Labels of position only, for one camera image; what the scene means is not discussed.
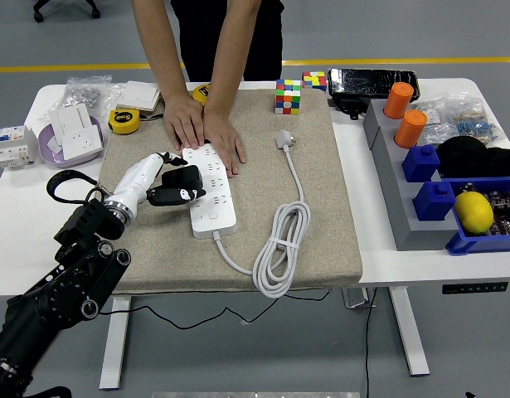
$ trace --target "yellow floor line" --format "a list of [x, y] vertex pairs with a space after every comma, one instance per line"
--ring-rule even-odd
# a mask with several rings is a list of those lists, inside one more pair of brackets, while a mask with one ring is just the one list
[[[510, 63], [510, 56], [468, 56], [450, 58], [342, 58], [322, 60], [288, 60], [283, 66], [321, 65], [402, 65], [402, 64], [487, 64]], [[84, 65], [39, 65], [0, 66], [0, 73], [62, 72], [71, 70], [134, 70], [149, 69], [149, 64], [84, 64]]]

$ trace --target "hand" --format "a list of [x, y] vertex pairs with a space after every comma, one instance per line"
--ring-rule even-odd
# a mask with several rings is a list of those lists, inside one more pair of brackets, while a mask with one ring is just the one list
[[225, 164], [229, 178], [240, 173], [238, 159], [245, 163], [245, 150], [235, 128], [231, 126], [225, 116], [204, 114], [203, 125], [205, 139], [208, 139], [220, 155]]
[[175, 149], [198, 149], [203, 145], [202, 105], [188, 93], [168, 96], [164, 103], [164, 124]]

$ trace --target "orange cup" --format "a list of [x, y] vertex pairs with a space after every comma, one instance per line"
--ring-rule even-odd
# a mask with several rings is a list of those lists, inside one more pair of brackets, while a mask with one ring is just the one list
[[389, 96], [387, 97], [384, 115], [389, 119], [402, 119], [404, 112], [411, 101], [413, 95], [413, 87], [399, 81], [391, 87]]
[[406, 111], [401, 126], [395, 135], [396, 145], [405, 149], [414, 147], [426, 123], [428, 123], [428, 116], [421, 110], [411, 109]]

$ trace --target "plug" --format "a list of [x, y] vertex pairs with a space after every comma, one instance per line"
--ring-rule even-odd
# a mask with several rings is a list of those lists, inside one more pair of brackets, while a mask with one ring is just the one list
[[277, 147], [282, 149], [284, 145], [293, 147], [295, 145], [295, 138], [292, 137], [289, 131], [280, 130], [277, 133]]

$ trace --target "yellow lemon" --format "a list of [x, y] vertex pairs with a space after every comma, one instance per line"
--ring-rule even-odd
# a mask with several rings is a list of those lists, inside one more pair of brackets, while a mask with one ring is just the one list
[[455, 212], [465, 230], [483, 234], [494, 221], [493, 208], [479, 192], [463, 192], [455, 198]]

